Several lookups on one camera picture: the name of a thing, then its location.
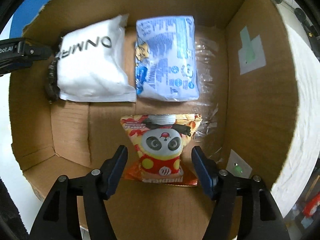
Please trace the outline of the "open cardboard box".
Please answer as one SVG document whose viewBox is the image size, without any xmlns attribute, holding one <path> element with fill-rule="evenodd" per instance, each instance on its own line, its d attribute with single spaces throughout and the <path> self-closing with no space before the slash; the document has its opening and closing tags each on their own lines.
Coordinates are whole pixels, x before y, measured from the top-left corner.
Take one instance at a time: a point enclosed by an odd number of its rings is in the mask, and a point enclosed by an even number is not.
<svg viewBox="0 0 320 240">
<path fill-rule="evenodd" d="M 125 69 L 134 82 L 135 25 L 141 18 L 192 15 L 196 35 L 219 44 L 209 65 L 214 92 L 192 102 L 138 99 L 136 103 L 50 103 L 46 96 L 49 60 L 11 74 L 9 111 L 12 149 L 35 192 L 47 197 L 61 175 L 83 177 L 124 145 L 128 163 L 137 160 L 120 118 L 134 114 L 204 113 L 217 107 L 218 130 L 191 142 L 191 150 L 234 150 L 268 190 L 287 159 L 296 127 L 298 90 L 283 20 L 271 0 L 51 0 L 23 29 L 23 37 L 56 47 L 76 29 L 128 14 Z M 199 187 L 121 179 L 104 202 L 116 239 L 203 239 L 213 202 Z"/>
</svg>

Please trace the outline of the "blue foam mat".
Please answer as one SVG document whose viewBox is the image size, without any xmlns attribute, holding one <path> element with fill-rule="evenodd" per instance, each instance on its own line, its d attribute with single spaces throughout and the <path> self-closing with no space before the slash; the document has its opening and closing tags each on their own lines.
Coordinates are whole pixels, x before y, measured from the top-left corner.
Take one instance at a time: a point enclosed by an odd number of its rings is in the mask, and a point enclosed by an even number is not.
<svg viewBox="0 0 320 240">
<path fill-rule="evenodd" d="M 9 38 L 21 37 L 24 27 L 33 21 L 39 11 L 49 1 L 50 0 L 24 0 L 13 14 Z"/>
</svg>

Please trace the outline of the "light blue snack packet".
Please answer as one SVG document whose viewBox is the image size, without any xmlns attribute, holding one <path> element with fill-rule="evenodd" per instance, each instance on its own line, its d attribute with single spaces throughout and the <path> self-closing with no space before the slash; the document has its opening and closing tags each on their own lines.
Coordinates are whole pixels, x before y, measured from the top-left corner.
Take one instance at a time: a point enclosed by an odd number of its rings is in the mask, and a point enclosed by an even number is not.
<svg viewBox="0 0 320 240">
<path fill-rule="evenodd" d="M 193 16 L 162 16 L 136 22 L 136 92 L 140 98 L 186 102 L 200 96 Z"/>
</svg>

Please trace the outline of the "red plastic bag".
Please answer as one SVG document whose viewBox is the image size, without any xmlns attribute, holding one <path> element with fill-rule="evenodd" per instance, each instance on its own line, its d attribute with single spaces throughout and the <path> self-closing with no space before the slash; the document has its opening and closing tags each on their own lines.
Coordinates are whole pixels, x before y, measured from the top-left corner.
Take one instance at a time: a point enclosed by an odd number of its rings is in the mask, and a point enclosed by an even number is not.
<svg viewBox="0 0 320 240">
<path fill-rule="evenodd" d="M 304 207 L 303 214 L 305 217 L 311 217 L 317 211 L 320 205 L 320 192 L 317 193 Z"/>
</svg>

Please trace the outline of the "white ONMAX pouch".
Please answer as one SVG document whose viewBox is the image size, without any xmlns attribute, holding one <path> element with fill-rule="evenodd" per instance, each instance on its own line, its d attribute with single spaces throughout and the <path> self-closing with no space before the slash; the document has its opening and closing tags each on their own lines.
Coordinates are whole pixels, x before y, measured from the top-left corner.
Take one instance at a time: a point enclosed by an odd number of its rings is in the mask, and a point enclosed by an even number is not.
<svg viewBox="0 0 320 240">
<path fill-rule="evenodd" d="M 128 15 L 118 15 L 66 34 L 57 53 L 60 99 L 73 102 L 135 102 L 124 69 Z"/>
</svg>

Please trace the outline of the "grey tablecloth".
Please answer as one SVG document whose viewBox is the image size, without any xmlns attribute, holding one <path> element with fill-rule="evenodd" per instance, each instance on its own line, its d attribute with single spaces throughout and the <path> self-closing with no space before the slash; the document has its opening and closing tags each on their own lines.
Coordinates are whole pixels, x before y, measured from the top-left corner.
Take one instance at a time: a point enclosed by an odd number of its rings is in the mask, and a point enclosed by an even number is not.
<svg viewBox="0 0 320 240">
<path fill-rule="evenodd" d="M 298 107 L 289 153 L 271 193 L 286 216 L 305 189 L 319 156 L 319 61 L 308 36 L 294 14 L 298 4 L 284 0 L 278 6 L 296 68 Z"/>
</svg>

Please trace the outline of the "orange panda snack packet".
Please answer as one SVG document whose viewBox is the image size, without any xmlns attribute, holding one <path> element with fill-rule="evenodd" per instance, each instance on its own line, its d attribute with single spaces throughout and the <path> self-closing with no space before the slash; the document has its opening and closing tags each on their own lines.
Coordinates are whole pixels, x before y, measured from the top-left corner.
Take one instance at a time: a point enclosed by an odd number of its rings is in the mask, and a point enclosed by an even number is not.
<svg viewBox="0 0 320 240">
<path fill-rule="evenodd" d="M 124 179 L 144 183 L 196 186 L 197 178 L 181 161 L 202 122 L 200 114 L 127 115 L 120 119 L 138 160 Z"/>
</svg>

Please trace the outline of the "yellow snack packet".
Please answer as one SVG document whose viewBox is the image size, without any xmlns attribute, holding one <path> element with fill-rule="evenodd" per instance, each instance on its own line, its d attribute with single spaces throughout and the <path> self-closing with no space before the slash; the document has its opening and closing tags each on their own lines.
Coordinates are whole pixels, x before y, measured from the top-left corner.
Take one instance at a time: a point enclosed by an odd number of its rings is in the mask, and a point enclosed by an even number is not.
<svg viewBox="0 0 320 240">
<path fill-rule="evenodd" d="M 48 66 L 48 72 L 44 84 L 49 102 L 56 102 L 60 96 L 60 89 L 57 86 L 57 62 L 58 59 L 55 58 Z"/>
</svg>

